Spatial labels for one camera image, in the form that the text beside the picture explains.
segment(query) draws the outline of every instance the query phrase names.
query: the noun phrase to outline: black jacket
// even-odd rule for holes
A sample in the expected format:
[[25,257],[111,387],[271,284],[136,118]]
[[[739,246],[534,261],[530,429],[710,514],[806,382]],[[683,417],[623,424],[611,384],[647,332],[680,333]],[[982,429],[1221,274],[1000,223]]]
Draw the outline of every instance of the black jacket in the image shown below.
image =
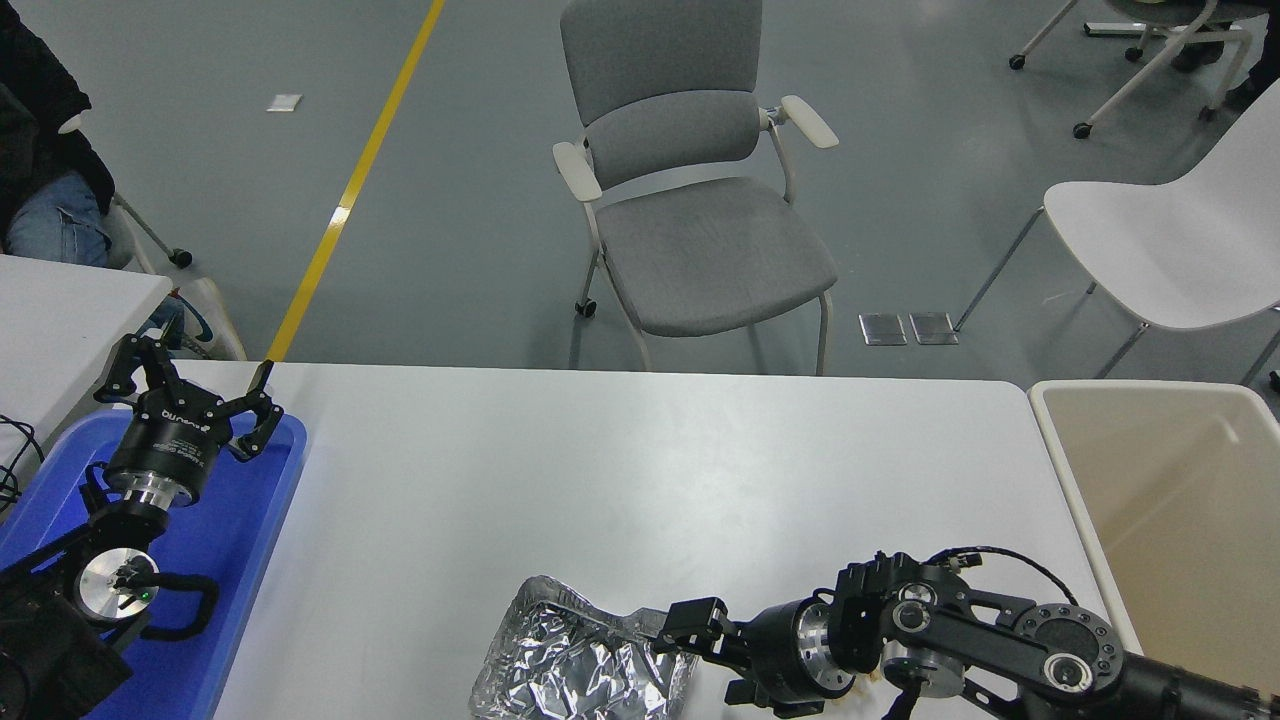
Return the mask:
[[106,214],[115,183],[79,132],[58,128],[88,110],[88,96],[42,40],[0,0],[0,228],[49,182],[78,172]]

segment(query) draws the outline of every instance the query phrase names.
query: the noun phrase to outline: aluminum foil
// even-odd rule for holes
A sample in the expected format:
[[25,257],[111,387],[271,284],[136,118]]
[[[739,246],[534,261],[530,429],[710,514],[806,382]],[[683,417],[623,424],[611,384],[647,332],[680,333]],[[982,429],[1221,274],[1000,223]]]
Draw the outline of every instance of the aluminum foil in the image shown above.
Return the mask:
[[609,615],[554,578],[520,587],[471,689],[484,720],[671,720],[698,657],[653,652],[667,614]]

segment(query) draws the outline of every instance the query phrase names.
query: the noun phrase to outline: robotic arm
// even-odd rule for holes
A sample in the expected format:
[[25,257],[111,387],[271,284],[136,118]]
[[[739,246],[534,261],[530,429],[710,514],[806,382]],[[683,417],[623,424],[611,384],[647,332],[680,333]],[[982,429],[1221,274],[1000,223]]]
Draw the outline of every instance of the robotic arm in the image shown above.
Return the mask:
[[[920,697],[955,696],[1004,720],[1280,717],[1280,698],[1267,705],[1257,691],[1125,652],[1112,628],[1070,593],[1065,603],[1037,605],[970,588],[960,570],[989,551],[1007,553],[957,548],[925,562],[877,553],[841,571],[833,591],[749,623],[728,620],[719,598],[677,602],[655,647],[733,670],[741,679],[724,702],[777,717],[820,714],[852,688],[856,673],[877,667],[902,689],[886,720],[906,720]],[[996,620],[979,620],[974,607],[995,610]],[[1014,680],[1018,697],[1000,698],[965,678],[969,667]]]
[[[148,389],[136,396],[138,368]],[[160,571],[147,548],[170,507],[200,501],[223,447],[242,462],[266,447],[284,414],[266,395],[270,370],[262,363],[248,392],[224,401],[179,378],[163,341],[120,340],[93,397],[132,406],[133,418],[110,461],[84,471],[88,520],[0,571],[0,717],[81,717],[132,676],[120,655],[134,639],[174,642],[205,629],[218,584]],[[244,411],[257,423],[233,437],[230,419]],[[150,625],[161,589],[200,593],[187,626]]]

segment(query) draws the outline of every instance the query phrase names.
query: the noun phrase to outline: white desk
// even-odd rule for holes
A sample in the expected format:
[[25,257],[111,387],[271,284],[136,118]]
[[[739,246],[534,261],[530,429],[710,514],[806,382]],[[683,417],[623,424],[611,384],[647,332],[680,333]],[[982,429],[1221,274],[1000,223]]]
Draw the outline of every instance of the white desk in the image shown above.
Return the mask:
[[[0,413],[31,423],[46,443],[102,374],[111,346],[170,290],[161,275],[0,255]],[[20,439],[0,428],[0,462]]]
[[[253,365],[178,369],[236,395]],[[218,720],[465,719],[541,573],[611,612],[718,594],[749,619],[877,550],[991,543],[1102,610],[1010,384],[284,364],[270,387],[310,456]],[[1060,600],[1012,560],[965,577]],[[731,678],[700,665],[685,717],[772,717],[724,707]],[[895,696],[881,682],[823,717],[878,719]],[[952,700],[916,717],[987,716]]]

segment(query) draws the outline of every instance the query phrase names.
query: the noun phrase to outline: blue tray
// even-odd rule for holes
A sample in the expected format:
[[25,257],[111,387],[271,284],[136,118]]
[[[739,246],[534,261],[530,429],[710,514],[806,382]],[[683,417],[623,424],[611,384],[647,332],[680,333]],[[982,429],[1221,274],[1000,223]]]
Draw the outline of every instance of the blue tray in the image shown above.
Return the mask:
[[[76,488],[86,465],[110,459],[129,419],[128,410],[104,410],[67,430],[15,512],[0,527],[0,568],[88,519]],[[237,434],[251,424],[248,415],[232,421]],[[260,456],[237,462],[224,450],[201,501],[170,509],[169,529],[151,543],[148,553],[166,573],[218,580],[221,592],[214,618],[204,633],[187,641],[134,641],[124,652],[133,678],[88,717],[205,720],[214,714],[298,484],[306,442],[302,423],[285,415]],[[177,628],[189,623],[196,594],[160,591],[151,603],[152,624]]]

